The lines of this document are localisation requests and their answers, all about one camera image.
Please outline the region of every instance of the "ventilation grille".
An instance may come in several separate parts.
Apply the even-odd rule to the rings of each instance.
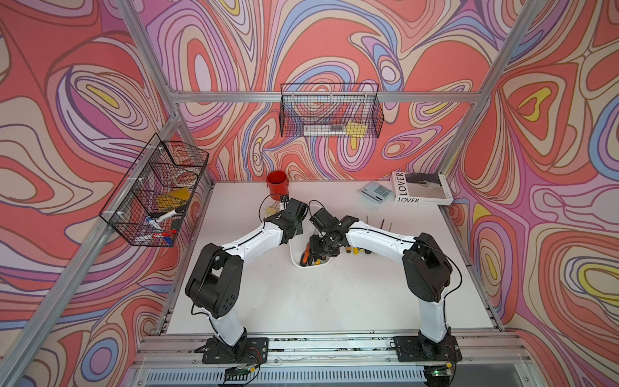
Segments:
[[[226,381],[226,384],[243,384],[246,377]],[[251,384],[286,383],[350,383],[350,382],[424,382],[423,366],[396,365],[371,367],[264,367]],[[216,385],[223,383],[223,370],[213,368],[153,369],[146,379],[148,386]]]

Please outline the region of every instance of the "calculator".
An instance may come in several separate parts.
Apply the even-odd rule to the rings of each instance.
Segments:
[[[385,199],[391,196],[391,191],[389,188],[385,188],[383,185],[372,181],[370,184],[363,187],[360,191],[367,198],[372,199],[377,203],[382,203]]]

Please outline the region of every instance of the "black mounting plate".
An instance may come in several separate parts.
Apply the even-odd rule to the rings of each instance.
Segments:
[[[267,361],[267,353],[269,351],[269,339],[267,337],[247,337],[247,348],[256,348],[262,356],[262,363]],[[240,364],[240,363],[255,363],[256,351],[254,349],[243,351],[243,356],[239,359],[233,359],[228,352],[220,348],[218,340],[214,337],[206,340],[206,345],[201,347],[202,363],[203,364]]]
[[[395,336],[393,341],[396,345],[397,360],[399,362],[432,361],[423,355],[419,336]],[[439,352],[447,355],[444,357],[445,361],[449,360],[451,363],[456,363],[462,360],[462,353],[460,352],[458,341],[454,336],[445,336],[443,341],[438,343],[438,345],[440,348]]]

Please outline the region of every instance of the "black wire basket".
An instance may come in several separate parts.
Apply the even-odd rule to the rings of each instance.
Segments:
[[[378,137],[384,123],[378,84],[281,85],[282,137]]]
[[[107,207],[121,185],[99,215],[132,246],[172,247],[206,170],[209,154],[182,141],[161,141],[158,136],[149,144],[153,141],[154,145],[147,145],[141,153],[144,155],[146,149],[154,147],[149,161],[118,208],[110,211]]]

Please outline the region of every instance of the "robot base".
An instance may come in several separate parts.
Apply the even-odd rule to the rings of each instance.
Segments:
[[[257,349],[262,357],[261,363],[266,363],[269,351],[269,339],[267,337],[247,337],[247,331],[243,332],[241,339],[234,347],[217,339],[215,336],[206,340],[206,344],[194,352],[202,354],[204,364],[238,364],[256,362]]]
[[[429,360],[457,363],[462,353],[451,329],[439,343],[433,342],[421,333],[418,336],[396,336],[397,359],[400,362],[427,362]]]

